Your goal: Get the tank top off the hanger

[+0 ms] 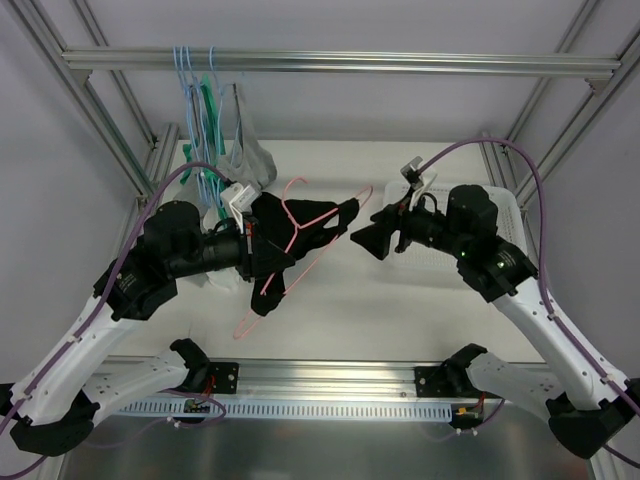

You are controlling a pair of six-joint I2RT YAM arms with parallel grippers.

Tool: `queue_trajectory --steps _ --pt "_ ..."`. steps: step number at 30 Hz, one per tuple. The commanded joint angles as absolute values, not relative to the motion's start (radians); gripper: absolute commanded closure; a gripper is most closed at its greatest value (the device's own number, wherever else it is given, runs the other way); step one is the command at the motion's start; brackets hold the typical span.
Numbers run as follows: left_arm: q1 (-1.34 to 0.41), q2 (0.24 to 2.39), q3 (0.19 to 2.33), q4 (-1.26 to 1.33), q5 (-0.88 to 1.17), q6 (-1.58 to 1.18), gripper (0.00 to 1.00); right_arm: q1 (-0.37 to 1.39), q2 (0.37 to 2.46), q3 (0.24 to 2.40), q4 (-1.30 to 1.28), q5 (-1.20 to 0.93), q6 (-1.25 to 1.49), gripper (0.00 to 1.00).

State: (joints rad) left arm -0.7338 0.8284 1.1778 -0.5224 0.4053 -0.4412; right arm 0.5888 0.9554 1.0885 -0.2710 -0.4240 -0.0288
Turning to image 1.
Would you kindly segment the black tank top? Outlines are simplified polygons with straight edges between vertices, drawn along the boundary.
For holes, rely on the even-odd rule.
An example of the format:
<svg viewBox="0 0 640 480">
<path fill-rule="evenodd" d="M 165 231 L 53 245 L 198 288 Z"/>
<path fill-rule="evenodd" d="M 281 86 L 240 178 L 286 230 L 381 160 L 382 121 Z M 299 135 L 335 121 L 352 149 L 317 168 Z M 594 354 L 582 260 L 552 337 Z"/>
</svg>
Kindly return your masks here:
<svg viewBox="0 0 640 480">
<path fill-rule="evenodd" d="M 285 232 L 281 235 L 266 235 L 266 238 L 285 250 L 296 261 L 304 258 L 311 250 L 327 246 L 336 237 L 343 235 L 351 222 L 357 217 L 360 205 L 356 198 L 350 198 L 342 203 L 314 200 L 286 200 L 286 208 L 302 229 L 294 237 L 294 223 L 285 213 Z"/>
</svg>

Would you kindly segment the grey tank top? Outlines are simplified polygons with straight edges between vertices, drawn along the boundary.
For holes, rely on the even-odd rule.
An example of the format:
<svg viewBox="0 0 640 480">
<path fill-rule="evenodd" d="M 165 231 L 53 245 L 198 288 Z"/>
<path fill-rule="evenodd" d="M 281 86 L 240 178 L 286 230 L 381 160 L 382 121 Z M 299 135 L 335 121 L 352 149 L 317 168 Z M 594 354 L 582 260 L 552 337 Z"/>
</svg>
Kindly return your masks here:
<svg viewBox="0 0 640 480">
<path fill-rule="evenodd" d="M 278 170 L 272 154 L 259 142 L 243 85 L 234 82 L 232 86 L 237 112 L 235 138 L 231 151 L 219 156 L 217 169 L 231 182 L 251 184 L 262 191 L 276 180 Z"/>
</svg>

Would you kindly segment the green tank top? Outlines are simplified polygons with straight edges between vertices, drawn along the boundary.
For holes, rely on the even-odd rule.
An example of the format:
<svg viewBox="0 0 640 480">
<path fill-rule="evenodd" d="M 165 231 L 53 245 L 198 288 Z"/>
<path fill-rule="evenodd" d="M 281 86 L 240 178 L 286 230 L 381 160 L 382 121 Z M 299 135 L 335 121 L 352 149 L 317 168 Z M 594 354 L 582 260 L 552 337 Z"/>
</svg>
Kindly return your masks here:
<svg viewBox="0 0 640 480">
<path fill-rule="evenodd" d="M 184 160 L 186 163 L 201 160 L 216 164 L 225 153 L 225 147 L 220 145 L 218 109 L 211 82 L 204 75 L 201 79 L 196 78 L 194 84 L 185 72 L 181 72 L 179 78 L 187 103 L 189 141 L 182 147 Z"/>
</svg>

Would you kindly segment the blue hanger of green top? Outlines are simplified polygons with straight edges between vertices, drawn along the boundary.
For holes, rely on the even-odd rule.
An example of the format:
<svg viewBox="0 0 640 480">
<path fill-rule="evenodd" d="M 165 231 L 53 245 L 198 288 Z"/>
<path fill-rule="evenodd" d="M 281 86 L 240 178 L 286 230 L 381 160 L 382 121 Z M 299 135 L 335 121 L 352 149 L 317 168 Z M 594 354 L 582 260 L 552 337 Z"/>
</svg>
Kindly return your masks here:
<svg viewBox="0 0 640 480">
<path fill-rule="evenodd" d="M 200 80 L 193 69 L 191 62 L 191 51 L 188 46 L 183 47 L 183 57 L 184 57 L 184 66 L 188 71 L 190 83 L 192 84 L 192 93 L 194 100 L 194 123 L 197 125 L 198 130 L 200 132 L 200 144 L 198 147 L 198 151 L 200 153 L 200 158 L 202 163 L 207 163 L 212 165 L 212 157 L 209 148 L 209 137 L 207 134 L 207 125 L 206 125 L 206 104 L 204 95 L 201 89 Z M 220 200 L 220 179 L 215 175 L 215 173 L 209 169 L 200 168 L 205 177 L 206 177 L 206 185 L 211 194 L 211 206 L 210 208 L 221 208 L 222 203 Z"/>
</svg>

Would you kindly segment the light blue wire hanger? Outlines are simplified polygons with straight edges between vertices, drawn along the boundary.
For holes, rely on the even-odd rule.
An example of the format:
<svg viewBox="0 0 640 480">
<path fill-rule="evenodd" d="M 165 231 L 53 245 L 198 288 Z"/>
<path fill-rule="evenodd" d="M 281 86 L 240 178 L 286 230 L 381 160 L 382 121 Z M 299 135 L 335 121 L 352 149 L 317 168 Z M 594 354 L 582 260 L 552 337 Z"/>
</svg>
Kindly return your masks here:
<svg viewBox="0 0 640 480">
<path fill-rule="evenodd" d="M 230 86 L 230 83 L 224 83 L 219 79 L 217 73 L 217 64 L 216 64 L 216 47 L 211 46 L 208 54 L 209 67 L 212 73 L 215 90 L 218 94 L 218 105 L 217 105 L 217 120 L 215 126 L 214 140 L 215 140 L 215 150 L 216 150 L 216 165 L 220 165 L 220 160 L 226 154 L 226 146 L 224 141 L 224 136 L 222 133 L 222 116 L 224 111 L 224 97 L 226 93 L 226 89 Z"/>
</svg>

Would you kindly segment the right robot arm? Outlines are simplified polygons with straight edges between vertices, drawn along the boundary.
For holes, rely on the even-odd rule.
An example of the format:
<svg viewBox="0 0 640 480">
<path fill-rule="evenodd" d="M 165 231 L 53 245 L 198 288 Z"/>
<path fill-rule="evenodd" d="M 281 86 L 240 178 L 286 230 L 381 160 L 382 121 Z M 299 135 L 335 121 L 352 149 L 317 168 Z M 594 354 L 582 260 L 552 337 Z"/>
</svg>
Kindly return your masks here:
<svg viewBox="0 0 640 480">
<path fill-rule="evenodd" d="M 537 375 L 469 344 L 445 360 L 435 377 L 457 396 L 475 391 L 507 400 L 546 423 L 569 452 L 593 457 L 639 413 L 639 382 L 628 378 L 578 331 L 543 285 L 529 257 L 497 233 L 498 208 L 479 185 L 459 185 L 445 211 L 387 205 L 353 242 L 384 259 L 418 243 L 452 256 L 464 283 L 507 317 L 545 360 Z"/>
</svg>

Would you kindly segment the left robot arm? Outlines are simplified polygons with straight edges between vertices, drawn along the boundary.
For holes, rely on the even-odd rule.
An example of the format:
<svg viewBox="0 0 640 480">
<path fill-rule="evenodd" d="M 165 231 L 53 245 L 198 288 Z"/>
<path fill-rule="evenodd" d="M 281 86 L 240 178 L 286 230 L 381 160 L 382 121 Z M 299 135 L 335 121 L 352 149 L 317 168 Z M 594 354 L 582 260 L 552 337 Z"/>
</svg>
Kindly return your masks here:
<svg viewBox="0 0 640 480">
<path fill-rule="evenodd" d="M 83 442 L 112 412 L 156 391 L 201 393 L 210 363 L 191 340 L 113 379 L 93 374 L 115 347 L 177 295 L 177 279 L 227 268 L 264 280 L 294 264 L 291 226 L 279 198 L 264 193 L 241 214 L 203 231 L 186 201 L 162 205 L 140 223 L 130 250 L 94 284 L 79 318 L 24 379 L 1 387 L 2 428 L 16 447 L 47 457 Z"/>
</svg>

